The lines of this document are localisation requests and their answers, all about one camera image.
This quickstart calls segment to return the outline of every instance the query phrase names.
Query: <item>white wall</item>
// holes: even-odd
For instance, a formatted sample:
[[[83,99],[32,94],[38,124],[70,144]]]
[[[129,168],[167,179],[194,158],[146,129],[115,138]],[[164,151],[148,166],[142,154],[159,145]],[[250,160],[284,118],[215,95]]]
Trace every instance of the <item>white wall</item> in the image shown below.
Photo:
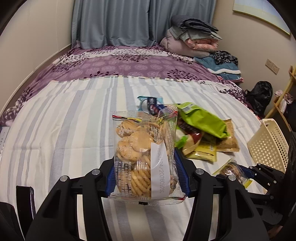
[[[244,78],[240,87],[251,90],[258,81],[264,80],[272,84],[274,92],[284,90],[289,80],[288,69],[296,64],[294,37],[254,17],[234,13],[233,4],[234,0],[217,0],[213,25],[223,38],[219,49],[239,59]],[[280,68],[277,75],[265,66],[267,59]]]
[[[27,0],[0,36],[0,113],[46,60],[71,43],[74,0]]]

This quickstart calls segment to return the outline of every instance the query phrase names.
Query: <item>white label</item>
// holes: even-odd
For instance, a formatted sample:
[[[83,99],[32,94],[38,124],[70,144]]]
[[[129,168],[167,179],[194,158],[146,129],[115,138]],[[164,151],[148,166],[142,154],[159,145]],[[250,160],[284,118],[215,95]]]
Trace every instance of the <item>white label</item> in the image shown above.
[[[193,106],[195,106],[195,104],[189,104],[189,105],[183,107],[183,108],[182,108],[182,111],[183,111],[185,114],[187,114],[188,112],[190,112],[190,111],[193,110],[193,109],[192,109]]]
[[[165,143],[151,143],[151,199],[170,195],[170,167]]]

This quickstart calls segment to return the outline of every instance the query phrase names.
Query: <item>pink blanket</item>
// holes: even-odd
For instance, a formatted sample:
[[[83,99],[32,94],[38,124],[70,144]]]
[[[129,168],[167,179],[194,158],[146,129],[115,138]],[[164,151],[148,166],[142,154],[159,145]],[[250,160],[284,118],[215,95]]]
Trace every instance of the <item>pink blanket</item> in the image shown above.
[[[218,48],[217,39],[186,39],[185,44],[195,50],[203,50],[208,52],[214,52]]]

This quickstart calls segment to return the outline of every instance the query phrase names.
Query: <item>snack packet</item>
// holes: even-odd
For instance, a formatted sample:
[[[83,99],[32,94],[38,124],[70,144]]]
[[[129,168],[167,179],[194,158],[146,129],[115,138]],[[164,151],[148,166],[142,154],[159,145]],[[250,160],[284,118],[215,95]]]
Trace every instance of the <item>snack packet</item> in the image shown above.
[[[111,197],[151,205],[183,201],[177,200],[185,194],[174,161],[177,113],[175,106],[160,110],[157,118],[142,111],[113,112],[117,189]]]
[[[179,131],[182,131],[184,136],[182,136],[178,140],[176,146],[179,149],[182,148],[182,152],[184,153],[184,155],[188,155],[189,153],[193,152],[195,148],[199,145],[204,132],[188,125],[185,121],[182,120],[182,118],[178,118],[177,125],[179,129],[177,130],[178,137],[181,135]]]
[[[209,133],[217,138],[226,138],[229,136],[226,129],[226,124],[219,117],[211,114],[205,109],[186,102],[177,105],[179,116],[188,125],[193,126],[201,131]]]
[[[200,160],[216,162],[217,161],[216,149],[217,148],[215,145],[201,141],[198,147],[196,147],[195,150],[190,154],[188,154],[186,157],[191,159],[200,159]]]
[[[202,137],[202,142],[207,142],[213,145],[217,144],[217,138],[209,133],[204,133],[203,137]]]
[[[239,144],[234,136],[234,128],[231,119],[224,121],[227,126],[229,137],[222,139],[217,143],[218,152],[239,152]]]
[[[239,167],[237,162],[231,158],[228,160],[221,168],[213,173],[213,176],[223,175],[227,177],[228,175],[235,175],[237,180],[247,188],[251,184],[251,180],[245,175],[242,169]]]
[[[144,111],[151,115],[158,115],[159,110],[156,107],[157,104],[163,104],[162,97],[151,97],[151,96],[138,96],[137,99],[140,103],[137,105],[139,111]]]

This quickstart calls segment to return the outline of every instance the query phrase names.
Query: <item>clear plastic bag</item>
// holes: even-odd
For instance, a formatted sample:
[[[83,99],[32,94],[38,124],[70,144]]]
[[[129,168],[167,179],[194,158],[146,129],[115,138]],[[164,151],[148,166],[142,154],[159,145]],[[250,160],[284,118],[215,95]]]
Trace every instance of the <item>clear plastic bag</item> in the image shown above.
[[[222,175],[227,177],[228,175],[235,175],[237,180],[247,188],[252,181],[247,177],[243,170],[239,167],[237,162],[231,158],[222,167],[213,173],[213,176]]]
[[[185,196],[174,160],[177,113],[175,106],[157,118],[142,111],[112,113],[117,188],[111,197],[152,205],[181,202],[166,202]]]

